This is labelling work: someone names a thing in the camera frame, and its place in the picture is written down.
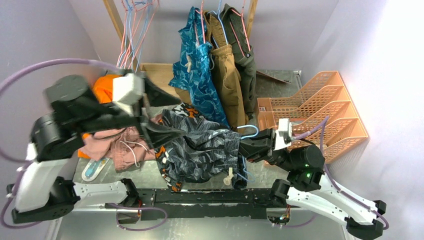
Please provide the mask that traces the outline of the light blue wire hanger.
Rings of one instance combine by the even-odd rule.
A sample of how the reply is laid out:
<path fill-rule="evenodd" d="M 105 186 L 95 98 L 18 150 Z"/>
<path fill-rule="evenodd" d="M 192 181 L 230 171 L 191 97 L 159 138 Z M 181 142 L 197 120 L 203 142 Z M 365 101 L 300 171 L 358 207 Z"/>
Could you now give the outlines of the light blue wire hanger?
<path fill-rule="evenodd" d="M 248 171 L 247 164 L 246 164 L 247 157 L 250 155 L 247 147 L 250 147 L 251 145 L 249 145 L 249 142 L 246 142 L 246 140 L 252 137 L 256 137 L 259 134 L 259 129 L 258 127 L 252 124 L 246 124 L 246 125 L 237 127 L 237 129 L 245 129 L 245 128 L 253 128 L 255 130 L 255 133 L 250 135 L 242 135 L 240 137 L 240 147 L 241 147 L 240 155 L 242 156 L 242 166 L 243 166 L 242 171 L 245 173 L 245 176 L 242 176 L 240 173 L 238 173 L 238 175 L 242 179 L 246 180 L 248 183 L 253 183 L 256 180 L 256 178 L 251 172 Z"/>

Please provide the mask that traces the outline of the dark leaf print shorts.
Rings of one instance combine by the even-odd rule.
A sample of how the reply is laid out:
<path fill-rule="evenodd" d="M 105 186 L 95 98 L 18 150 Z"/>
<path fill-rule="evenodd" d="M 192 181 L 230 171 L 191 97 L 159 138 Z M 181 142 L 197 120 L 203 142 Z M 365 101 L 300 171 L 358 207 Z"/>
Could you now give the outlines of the dark leaf print shorts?
<path fill-rule="evenodd" d="M 247 187 L 248 182 L 238 175 L 245 176 L 242 157 L 239 154 L 239 133 L 205 118 L 186 118 L 183 123 L 178 123 L 175 129 L 186 132 L 182 137 L 193 150 L 189 158 L 198 165 L 194 173 L 196 181 L 185 183 L 206 183 L 216 175 L 225 173 L 233 189 L 243 190 Z"/>

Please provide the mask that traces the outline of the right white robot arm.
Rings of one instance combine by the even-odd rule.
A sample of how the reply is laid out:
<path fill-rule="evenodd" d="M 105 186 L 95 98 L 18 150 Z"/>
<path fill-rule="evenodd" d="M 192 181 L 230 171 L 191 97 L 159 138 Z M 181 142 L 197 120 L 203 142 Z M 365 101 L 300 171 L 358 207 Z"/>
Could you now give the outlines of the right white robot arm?
<path fill-rule="evenodd" d="M 384 201 L 367 200 L 338 184 L 328 173 L 322 151 L 311 141 L 291 150 L 278 148 L 279 141 L 294 140 L 270 128 L 242 136 L 238 150 L 251 163 L 266 161 L 288 173 L 286 178 L 276 179 L 270 189 L 272 205 L 286 208 L 282 216 L 269 217 L 271 223 L 286 225 L 289 208 L 295 206 L 333 220 L 361 240 L 383 235 L 389 226 L 383 218 L 387 207 Z"/>

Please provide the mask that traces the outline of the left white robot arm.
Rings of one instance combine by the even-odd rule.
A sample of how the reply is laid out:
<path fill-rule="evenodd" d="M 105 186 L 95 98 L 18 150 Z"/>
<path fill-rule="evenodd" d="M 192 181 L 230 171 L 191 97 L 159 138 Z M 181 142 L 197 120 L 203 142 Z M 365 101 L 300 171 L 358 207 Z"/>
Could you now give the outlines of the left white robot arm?
<path fill-rule="evenodd" d="M 185 135 L 180 129 L 156 124 L 140 112 L 140 98 L 128 114 L 114 103 L 99 103 L 87 80 L 81 75 L 60 78 L 45 90 L 52 112 L 34 122 L 27 160 L 15 184 L 7 187 L 14 200 L 13 225 L 30 227 L 61 218 L 82 206 L 108 204 L 132 208 L 139 193 L 132 180 L 96 184 L 89 187 L 60 176 L 74 153 L 84 146 L 84 133 L 134 127 L 151 149 Z"/>

